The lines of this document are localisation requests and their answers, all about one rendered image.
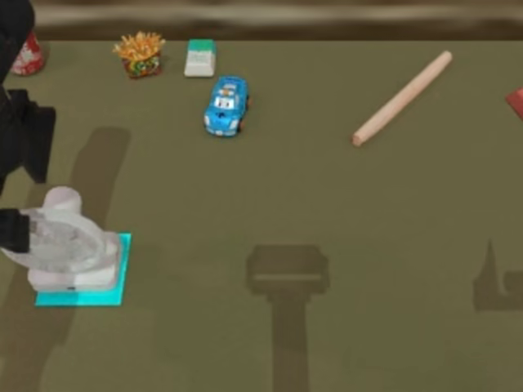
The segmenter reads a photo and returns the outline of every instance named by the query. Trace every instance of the blue paper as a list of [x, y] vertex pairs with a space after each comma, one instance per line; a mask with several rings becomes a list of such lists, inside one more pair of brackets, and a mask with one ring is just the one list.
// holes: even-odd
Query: blue paper
[[38, 292], [36, 306], [120, 306], [123, 302], [125, 277], [131, 250], [132, 235], [119, 234], [122, 241], [122, 260], [116, 286], [105, 292]]

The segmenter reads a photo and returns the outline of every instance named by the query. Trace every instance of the toy car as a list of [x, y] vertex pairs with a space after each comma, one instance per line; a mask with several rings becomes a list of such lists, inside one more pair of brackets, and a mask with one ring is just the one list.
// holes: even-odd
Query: toy car
[[244, 126], [249, 107], [247, 82], [237, 76], [221, 76], [205, 109], [205, 129], [216, 136], [236, 136]]

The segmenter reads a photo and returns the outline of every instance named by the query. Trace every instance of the table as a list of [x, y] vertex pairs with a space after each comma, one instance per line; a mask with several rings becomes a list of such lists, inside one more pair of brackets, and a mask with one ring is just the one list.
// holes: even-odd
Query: table
[[[492, 270], [475, 301], [472, 284], [489, 240], [500, 278], [521, 269], [523, 124], [503, 97], [522, 84], [523, 46], [219, 42], [217, 72], [243, 75], [253, 98], [231, 140], [203, 129], [214, 79], [183, 77], [185, 46], [131, 81], [112, 42], [52, 42], [45, 72], [7, 81], [58, 111], [50, 185], [76, 187], [134, 243], [117, 309], [35, 309], [26, 271], [2, 257], [0, 391], [279, 392], [271, 303], [246, 277], [255, 246], [274, 245], [329, 260], [307, 345], [285, 357], [307, 356], [308, 378], [295, 369], [288, 392], [519, 390], [523, 306], [493, 299]], [[352, 147], [444, 49], [447, 71]], [[45, 189], [17, 172], [0, 206], [37, 206]], [[289, 314], [277, 328], [292, 336]]]

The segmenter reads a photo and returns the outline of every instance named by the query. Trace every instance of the wooden rolling pin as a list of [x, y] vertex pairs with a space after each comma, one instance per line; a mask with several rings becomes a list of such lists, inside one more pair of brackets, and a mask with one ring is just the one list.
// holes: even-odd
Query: wooden rolling pin
[[432, 61], [416, 78], [412, 79], [403, 90], [389, 100], [374, 116], [352, 135], [352, 144], [360, 147], [364, 142], [380, 132], [414, 98], [425, 90], [449, 65], [452, 54], [444, 51]]

